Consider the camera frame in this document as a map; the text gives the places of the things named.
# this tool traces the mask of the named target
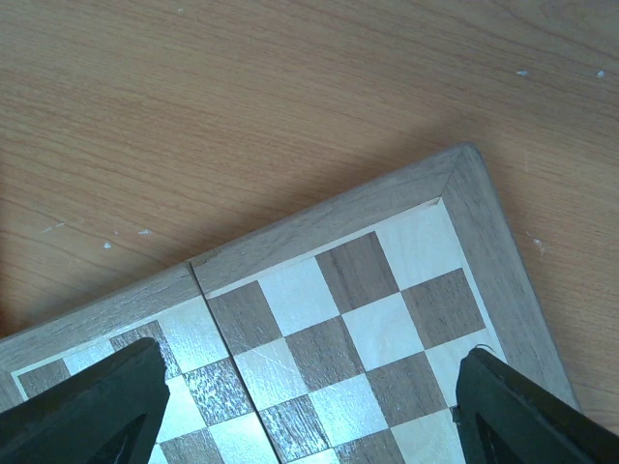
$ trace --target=table surface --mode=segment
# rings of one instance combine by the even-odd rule
[[[4,0],[0,332],[475,142],[619,432],[619,4]]]

